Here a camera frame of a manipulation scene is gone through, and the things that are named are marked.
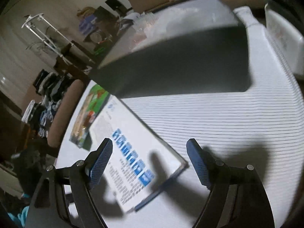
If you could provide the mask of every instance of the silver bolt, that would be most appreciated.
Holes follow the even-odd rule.
[[[253,170],[254,167],[253,167],[251,164],[248,164],[248,165],[247,165],[247,169],[248,169],[248,170]]]
[[[85,163],[85,162],[84,162],[83,160],[78,160],[78,161],[76,162],[76,165],[77,165],[77,166],[82,166],[84,163]]]
[[[215,161],[215,164],[216,164],[217,166],[223,166],[223,165],[224,165],[224,162],[221,161],[221,160],[217,160],[217,161]]]
[[[47,171],[51,171],[53,168],[54,168],[53,165],[49,165],[49,166],[47,167]]]

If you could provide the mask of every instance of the textured blue pad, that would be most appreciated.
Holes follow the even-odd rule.
[[[101,176],[104,172],[105,167],[108,164],[110,156],[113,152],[113,144],[112,141],[109,140],[105,145],[104,149],[99,154],[97,160],[95,161],[93,167],[90,170],[90,186],[98,184]]]
[[[203,149],[201,149],[201,147],[199,146],[199,144],[195,139],[188,140],[186,144],[186,148],[187,148],[187,154],[191,160],[191,163],[195,169],[197,176],[199,177],[201,184],[206,186],[207,189],[210,189],[211,182],[206,165],[206,163],[208,162],[204,162],[203,159],[204,154],[205,153],[208,154],[208,152],[205,152]]]

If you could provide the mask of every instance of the white cloth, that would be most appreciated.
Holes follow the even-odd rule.
[[[31,114],[31,111],[33,110],[34,104],[35,104],[35,100],[32,100],[32,101],[28,104],[28,106],[27,106],[27,108],[26,108],[26,110],[25,110],[25,112],[24,112],[24,114],[23,114],[23,117],[22,117],[21,121],[23,121],[23,122],[25,122],[25,123],[28,122],[29,115]]]
[[[246,26],[252,85],[246,92],[139,97],[123,101],[188,162],[186,141],[195,138],[230,166],[255,166],[266,189],[275,225],[280,227],[292,205],[303,168],[303,97],[266,28],[252,23],[253,17],[248,13],[251,14],[247,11],[240,15],[245,23],[250,18]],[[93,85],[94,82],[89,84],[71,118],[56,167],[71,166],[89,153],[77,148],[69,138]],[[96,187],[93,196],[109,228],[190,228],[209,194],[191,164],[176,183],[137,213],[121,216],[119,211],[109,208],[114,196],[104,188]]]

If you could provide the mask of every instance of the wall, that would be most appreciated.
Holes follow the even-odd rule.
[[[106,0],[10,0],[0,16],[0,90],[17,106],[41,69],[52,71],[55,55],[26,48],[38,39],[21,29],[26,16],[44,13],[45,18],[69,39],[81,43],[77,11],[86,6],[103,6],[113,12]],[[119,0],[127,8],[128,0]]]

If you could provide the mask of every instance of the black object on wall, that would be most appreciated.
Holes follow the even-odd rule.
[[[246,91],[246,29],[239,23],[162,41],[91,71],[90,78],[118,98]]]

